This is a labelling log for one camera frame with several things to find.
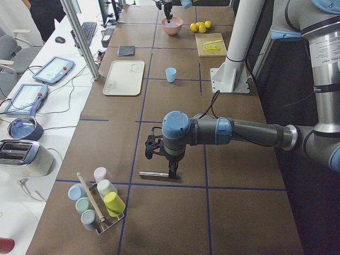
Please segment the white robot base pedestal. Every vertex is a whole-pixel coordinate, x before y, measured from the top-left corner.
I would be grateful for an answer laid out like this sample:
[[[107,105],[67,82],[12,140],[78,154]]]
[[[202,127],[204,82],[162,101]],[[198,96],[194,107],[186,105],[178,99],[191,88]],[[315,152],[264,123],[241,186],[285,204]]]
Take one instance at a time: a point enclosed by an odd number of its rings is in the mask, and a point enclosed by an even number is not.
[[[224,63],[210,69],[212,91],[249,93],[245,59],[257,26],[264,0],[241,0]]]

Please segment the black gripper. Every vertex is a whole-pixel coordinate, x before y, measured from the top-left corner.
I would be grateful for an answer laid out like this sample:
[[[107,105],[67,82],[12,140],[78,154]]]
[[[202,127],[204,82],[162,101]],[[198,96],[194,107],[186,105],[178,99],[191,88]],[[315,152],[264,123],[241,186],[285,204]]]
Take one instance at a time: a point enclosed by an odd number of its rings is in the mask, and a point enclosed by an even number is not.
[[[179,161],[184,158],[185,147],[179,150],[169,149],[164,145],[163,135],[155,135],[155,129],[161,129],[159,126],[151,128],[151,132],[145,142],[145,157],[152,159],[153,154],[164,156],[168,161],[168,177],[174,179],[177,174]]]
[[[154,2],[159,10],[165,11],[166,21],[170,22],[172,19],[172,0],[154,0]]]

